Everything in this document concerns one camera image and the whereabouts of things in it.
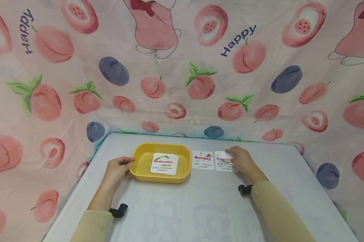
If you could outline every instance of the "yellow tray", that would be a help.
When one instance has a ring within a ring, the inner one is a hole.
[[[175,176],[150,172],[152,157],[155,153],[174,154],[178,156],[177,174]],[[139,181],[183,183],[191,170],[190,150],[183,145],[143,143],[136,148],[133,157],[136,161],[131,168],[131,173]]]

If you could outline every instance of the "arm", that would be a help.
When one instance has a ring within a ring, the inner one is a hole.
[[[239,146],[225,150],[237,155],[233,165],[248,175],[252,198],[260,209],[276,242],[315,242],[302,219],[252,160],[248,151]]]
[[[109,212],[113,195],[129,174],[134,158],[120,157],[108,162],[103,181],[77,226],[70,242],[104,242],[112,226]]]

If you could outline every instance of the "cartoon rabbit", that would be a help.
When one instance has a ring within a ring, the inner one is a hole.
[[[342,59],[341,64],[345,66],[364,63],[364,1],[356,7],[352,30],[340,41],[328,58]]]
[[[124,0],[136,22],[136,50],[155,53],[158,59],[169,57],[178,45],[180,29],[174,29],[170,9],[176,0]]]

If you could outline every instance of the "table surface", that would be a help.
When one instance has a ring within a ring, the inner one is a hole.
[[[294,146],[123,133],[111,133],[105,139],[44,242],[70,241],[108,161],[132,156],[141,143],[178,144],[190,152],[213,153],[239,145],[250,152],[317,241],[358,242]],[[116,192],[112,208],[125,203],[129,209],[125,217],[114,220],[109,241],[273,241],[253,199],[240,196],[240,184],[249,184],[241,173],[193,168],[182,184],[127,178]]]

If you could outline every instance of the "monday card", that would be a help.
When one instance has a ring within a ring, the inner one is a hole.
[[[238,172],[230,161],[230,159],[233,159],[232,155],[229,155],[225,151],[216,151],[214,155],[217,171]]]
[[[191,160],[194,169],[214,170],[214,157],[212,152],[194,150]]]

